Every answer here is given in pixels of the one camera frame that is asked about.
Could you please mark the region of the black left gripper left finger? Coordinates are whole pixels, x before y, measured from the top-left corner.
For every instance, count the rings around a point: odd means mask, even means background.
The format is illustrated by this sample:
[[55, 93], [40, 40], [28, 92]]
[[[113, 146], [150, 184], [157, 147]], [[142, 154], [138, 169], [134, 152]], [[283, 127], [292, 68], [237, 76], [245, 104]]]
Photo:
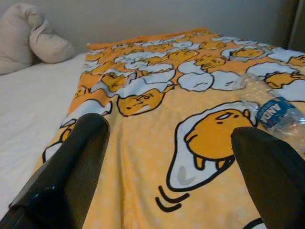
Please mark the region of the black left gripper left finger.
[[10, 203], [0, 229], [82, 229], [109, 135], [109, 123], [100, 114], [81, 116]]

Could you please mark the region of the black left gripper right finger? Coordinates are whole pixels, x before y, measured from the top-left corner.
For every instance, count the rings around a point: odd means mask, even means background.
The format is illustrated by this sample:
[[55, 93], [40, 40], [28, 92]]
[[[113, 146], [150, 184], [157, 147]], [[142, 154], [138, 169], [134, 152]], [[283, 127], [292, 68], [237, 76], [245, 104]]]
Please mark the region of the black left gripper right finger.
[[231, 134], [234, 157], [267, 229], [305, 229], [305, 159], [287, 142], [253, 128]]

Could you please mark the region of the yellow cartoon egg blanket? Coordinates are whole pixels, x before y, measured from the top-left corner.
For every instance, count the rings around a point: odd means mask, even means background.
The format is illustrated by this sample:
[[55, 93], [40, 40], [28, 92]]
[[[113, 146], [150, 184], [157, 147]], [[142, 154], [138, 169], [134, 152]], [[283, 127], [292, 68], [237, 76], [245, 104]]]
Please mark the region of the yellow cartoon egg blanket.
[[233, 89], [244, 73], [305, 111], [305, 52], [206, 29], [89, 44], [39, 164], [97, 113], [111, 131], [83, 229], [266, 229], [231, 147], [235, 128], [260, 126]]

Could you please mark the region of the clear bottle with blue label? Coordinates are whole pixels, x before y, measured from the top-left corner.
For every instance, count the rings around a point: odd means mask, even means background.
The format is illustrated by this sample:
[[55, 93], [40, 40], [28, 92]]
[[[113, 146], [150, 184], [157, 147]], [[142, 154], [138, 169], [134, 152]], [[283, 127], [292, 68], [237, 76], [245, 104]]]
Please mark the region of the clear bottle with blue label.
[[233, 89], [268, 133], [305, 156], [305, 114], [254, 74], [240, 76]]

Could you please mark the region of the white mattress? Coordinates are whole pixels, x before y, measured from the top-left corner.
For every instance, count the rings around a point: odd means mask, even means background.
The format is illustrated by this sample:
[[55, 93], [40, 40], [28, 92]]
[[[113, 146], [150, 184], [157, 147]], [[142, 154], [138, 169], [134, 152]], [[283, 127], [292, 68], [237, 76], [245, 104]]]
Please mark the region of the white mattress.
[[85, 55], [0, 75], [0, 218], [30, 178], [77, 90]]

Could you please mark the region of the beige plush pillow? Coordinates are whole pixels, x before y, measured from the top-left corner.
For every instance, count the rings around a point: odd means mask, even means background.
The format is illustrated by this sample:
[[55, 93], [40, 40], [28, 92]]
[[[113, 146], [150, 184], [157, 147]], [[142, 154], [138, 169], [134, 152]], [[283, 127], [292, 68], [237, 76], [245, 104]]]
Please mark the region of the beige plush pillow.
[[0, 75], [37, 62], [63, 62], [74, 55], [73, 45], [55, 33], [38, 7], [16, 3], [0, 17]]

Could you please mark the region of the dark grey panel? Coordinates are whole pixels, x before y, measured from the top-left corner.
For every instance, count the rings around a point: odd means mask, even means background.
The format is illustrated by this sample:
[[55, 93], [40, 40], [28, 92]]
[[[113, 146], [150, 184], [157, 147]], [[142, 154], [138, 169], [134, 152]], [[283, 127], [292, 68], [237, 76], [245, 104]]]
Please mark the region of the dark grey panel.
[[297, 1], [287, 48], [305, 52], [305, 0]]

